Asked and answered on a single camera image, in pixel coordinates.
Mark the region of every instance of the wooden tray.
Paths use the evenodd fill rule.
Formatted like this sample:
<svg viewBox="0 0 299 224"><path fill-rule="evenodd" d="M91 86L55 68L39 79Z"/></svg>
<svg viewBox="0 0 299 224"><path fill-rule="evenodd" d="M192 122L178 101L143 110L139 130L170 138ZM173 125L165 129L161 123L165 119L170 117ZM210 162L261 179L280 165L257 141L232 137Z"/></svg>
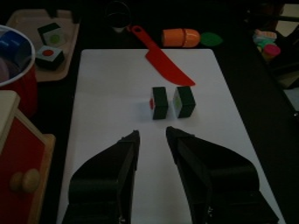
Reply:
<svg viewBox="0 0 299 224"><path fill-rule="evenodd" d="M73 23L71 12L67 10L58 10L57 18L51 18L46 10L18 10L6 24L21 31L31 39L35 51L38 51L43 46L38 28L50 23L57 23L65 33L67 43L61 46L61 49L63 50L66 60L55 71L46 70L37 66L37 79L39 82L59 81L67 76L81 24Z"/></svg>

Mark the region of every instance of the wooden toy box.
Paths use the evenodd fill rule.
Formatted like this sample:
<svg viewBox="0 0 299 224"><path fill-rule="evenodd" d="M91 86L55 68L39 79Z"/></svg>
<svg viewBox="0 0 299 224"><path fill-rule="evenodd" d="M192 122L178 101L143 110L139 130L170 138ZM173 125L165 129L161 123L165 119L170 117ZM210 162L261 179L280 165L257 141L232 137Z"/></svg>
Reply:
<svg viewBox="0 0 299 224"><path fill-rule="evenodd" d="M15 91L0 91L0 223L39 223L55 136L18 109Z"/></svg>

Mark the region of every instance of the knife blade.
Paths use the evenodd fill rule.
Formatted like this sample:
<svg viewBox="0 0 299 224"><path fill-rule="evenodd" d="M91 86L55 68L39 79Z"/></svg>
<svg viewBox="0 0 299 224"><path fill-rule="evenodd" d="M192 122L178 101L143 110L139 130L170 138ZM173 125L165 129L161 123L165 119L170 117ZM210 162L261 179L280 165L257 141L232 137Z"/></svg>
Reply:
<svg viewBox="0 0 299 224"><path fill-rule="evenodd" d="M153 41L145 28L139 25L134 25L131 27L131 32L143 41L146 47L149 48L146 58L154 65L161 75L177 85L194 86L196 82L168 57L158 44Z"/></svg>

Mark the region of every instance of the black table surface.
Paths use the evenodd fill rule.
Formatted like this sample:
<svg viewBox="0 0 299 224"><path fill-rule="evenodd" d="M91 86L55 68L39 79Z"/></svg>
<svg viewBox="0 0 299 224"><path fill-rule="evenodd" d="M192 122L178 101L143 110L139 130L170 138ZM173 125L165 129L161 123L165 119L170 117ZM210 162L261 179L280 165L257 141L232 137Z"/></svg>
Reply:
<svg viewBox="0 0 299 224"><path fill-rule="evenodd" d="M58 8L69 9L74 2L61 2ZM43 3L38 0L15 0L10 3L0 9L2 25L15 10L43 8ZM107 1L87 0L78 3L82 20L70 72L63 80L39 83L39 108L31 117L42 133L53 133L57 136L41 218L41 223L51 224L57 222L59 209L81 52L83 49L146 48L133 33L126 31L117 34L113 31L105 19ZM225 3L214 1L131 0L129 5L133 25L145 27L160 46L164 29L192 28L200 32L216 32L222 36L222 45L212 49L286 223L298 224L299 123L294 118L294 107L277 84L242 22L237 20Z"/></svg>

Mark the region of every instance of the toy sushi piece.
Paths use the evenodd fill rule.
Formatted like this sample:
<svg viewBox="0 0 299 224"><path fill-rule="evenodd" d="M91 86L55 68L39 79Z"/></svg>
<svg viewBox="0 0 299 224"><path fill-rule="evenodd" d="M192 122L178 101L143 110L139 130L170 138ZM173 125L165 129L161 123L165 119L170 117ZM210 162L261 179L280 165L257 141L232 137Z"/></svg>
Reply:
<svg viewBox="0 0 299 224"><path fill-rule="evenodd" d="M35 64L49 70L55 71L65 61L63 50L45 45L37 53Z"/></svg>
<svg viewBox="0 0 299 224"><path fill-rule="evenodd" d="M38 28L38 32L45 45L58 47L66 44L63 30L57 23L47 24L46 26Z"/></svg>
<svg viewBox="0 0 299 224"><path fill-rule="evenodd" d="M173 98L174 110L178 118L190 117L196 108L192 87L178 87Z"/></svg>
<svg viewBox="0 0 299 224"><path fill-rule="evenodd" d="M153 97L150 101L154 120L165 119L169 110L169 100L165 87L153 87Z"/></svg>

